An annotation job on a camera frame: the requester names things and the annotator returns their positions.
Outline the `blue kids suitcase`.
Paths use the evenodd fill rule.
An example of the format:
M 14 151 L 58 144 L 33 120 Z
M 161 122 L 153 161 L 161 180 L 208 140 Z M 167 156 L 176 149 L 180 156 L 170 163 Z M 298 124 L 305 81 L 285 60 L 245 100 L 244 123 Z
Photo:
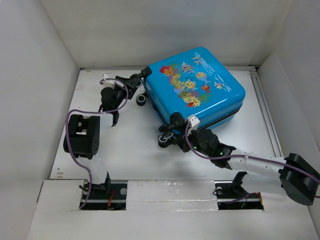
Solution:
M 144 87 L 137 104 L 150 101 L 162 121 L 161 148 L 179 143 L 190 116 L 199 120 L 199 130 L 224 124 L 240 110 L 246 96 L 244 87 L 205 47 L 150 64 L 131 78 Z

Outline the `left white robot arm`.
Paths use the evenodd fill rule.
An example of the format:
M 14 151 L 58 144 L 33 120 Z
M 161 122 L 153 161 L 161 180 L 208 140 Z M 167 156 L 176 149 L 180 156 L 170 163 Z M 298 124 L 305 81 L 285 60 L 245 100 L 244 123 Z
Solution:
M 101 104 L 98 111 L 72 109 L 65 120 L 63 149 L 79 167 L 88 172 L 88 183 L 82 187 L 89 194 L 107 198 L 111 194 L 111 180 L 98 157 L 100 131 L 118 123 L 119 110 L 131 100 L 142 85 L 142 75 L 133 74 L 129 78 L 107 75 L 99 82 L 103 85 L 100 92 Z

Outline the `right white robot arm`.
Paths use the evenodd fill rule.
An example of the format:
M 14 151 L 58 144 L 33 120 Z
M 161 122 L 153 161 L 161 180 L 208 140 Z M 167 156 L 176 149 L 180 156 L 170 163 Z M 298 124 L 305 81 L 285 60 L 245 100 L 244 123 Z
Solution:
M 290 153 L 287 157 L 263 158 L 221 143 L 211 130 L 187 130 L 174 138 L 173 144 L 183 152 L 192 151 L 216 167 L 275 180 L 294 202 L 311 206 L 317 198 L 320 174 L 303 157 Z

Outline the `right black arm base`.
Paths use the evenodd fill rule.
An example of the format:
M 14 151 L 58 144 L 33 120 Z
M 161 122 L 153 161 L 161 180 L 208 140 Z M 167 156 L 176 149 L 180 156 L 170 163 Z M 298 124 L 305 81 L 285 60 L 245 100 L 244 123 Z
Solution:
M 238 172 L 232 180 L 214 182 L 212 192 L 216 196 L 218 210 L 263 210 L 260 192 L 248 192 L 243 188 L 246 171 Z

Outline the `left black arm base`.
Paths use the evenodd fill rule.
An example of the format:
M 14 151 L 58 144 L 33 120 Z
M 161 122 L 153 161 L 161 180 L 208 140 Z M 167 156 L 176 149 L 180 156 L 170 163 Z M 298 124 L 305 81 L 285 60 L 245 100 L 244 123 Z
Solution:
M 86 180 L 79 188 L 82 195 L 79 208 L 86 211 L 125 211 L 127 204 L 128 181 L 111 180 L 107 173 L 104 183 L 92 184 Z

